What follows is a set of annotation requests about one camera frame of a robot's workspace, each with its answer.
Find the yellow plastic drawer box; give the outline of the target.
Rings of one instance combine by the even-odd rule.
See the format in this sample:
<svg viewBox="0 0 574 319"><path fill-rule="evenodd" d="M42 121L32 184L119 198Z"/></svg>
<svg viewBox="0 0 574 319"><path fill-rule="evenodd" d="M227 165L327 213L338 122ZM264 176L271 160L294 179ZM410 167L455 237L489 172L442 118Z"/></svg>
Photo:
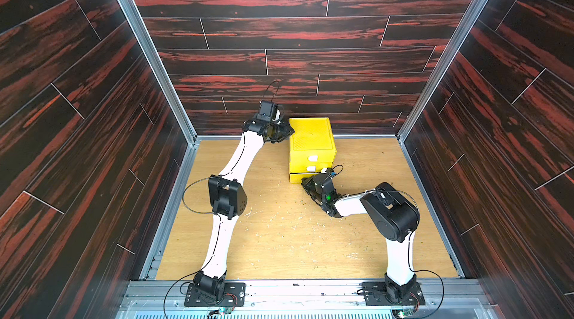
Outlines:
<svg viewBox="0 0 574 319"><path fill-rule="evenodd" d="M291 118L294 134L289 138L289 181L300 184L333 166L336 144L328 117Z"/></svg>

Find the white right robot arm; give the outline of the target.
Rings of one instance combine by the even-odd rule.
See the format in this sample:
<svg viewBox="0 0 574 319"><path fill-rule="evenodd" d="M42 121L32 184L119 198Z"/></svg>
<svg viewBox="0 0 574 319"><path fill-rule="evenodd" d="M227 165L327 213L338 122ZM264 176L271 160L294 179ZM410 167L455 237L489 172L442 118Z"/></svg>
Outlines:
<svg viewBox="0 0 574 319"><path fill-rule="evenodd" d="M302 179L302 187L315 203L335 218L367 214L387 243L387 271L384 281L362 284L369 305L408 305L425 303L422 290L412 269L411 239L420 222L418 208L394 189L382 182L371 190L341 195L333 184L335 172L329 169Z"/></svg>

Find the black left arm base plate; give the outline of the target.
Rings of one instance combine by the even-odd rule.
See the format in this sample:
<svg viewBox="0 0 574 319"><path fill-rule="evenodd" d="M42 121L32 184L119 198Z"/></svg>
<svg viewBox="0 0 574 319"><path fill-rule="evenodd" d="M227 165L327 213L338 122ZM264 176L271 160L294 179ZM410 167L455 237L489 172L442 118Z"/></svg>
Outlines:
<svg viewBox="0 0 574 319"><path fill-rule="evenodd" d="M224 282L216 289L200 289L190 284L185 295L186 308L199 307L243 307L245 305L246 284Z"/></svg>

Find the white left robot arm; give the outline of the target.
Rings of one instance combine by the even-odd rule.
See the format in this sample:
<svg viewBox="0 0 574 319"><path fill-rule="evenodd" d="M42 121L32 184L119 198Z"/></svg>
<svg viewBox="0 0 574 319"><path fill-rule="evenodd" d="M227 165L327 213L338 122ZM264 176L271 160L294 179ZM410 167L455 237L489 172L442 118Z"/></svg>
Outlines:
<svg viewBox="0 0 574 319"><path fill-rule="evenodd" d="M234 227L247 207L248 197L243 183L252 162L266 142L281 142L293 133L280 113L255 115L244 124L239 144L225 168L218 175L209 177L212 236L206 259L191 284L191 288L203 298L219 303L227 296L224 293L227 255Z"/></svg>

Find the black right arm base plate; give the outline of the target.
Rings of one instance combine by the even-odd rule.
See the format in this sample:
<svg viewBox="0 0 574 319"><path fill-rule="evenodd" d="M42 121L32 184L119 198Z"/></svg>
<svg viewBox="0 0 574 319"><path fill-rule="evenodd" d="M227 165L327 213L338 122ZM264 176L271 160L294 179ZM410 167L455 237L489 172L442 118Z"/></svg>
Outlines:
<svg viewBox="0 0 574 319"><path fill-rule="evenodd" d="M417 282L403 286L386 282L363 282L357 294L364 298L367 306L425 305L425 298Z"/></svg>

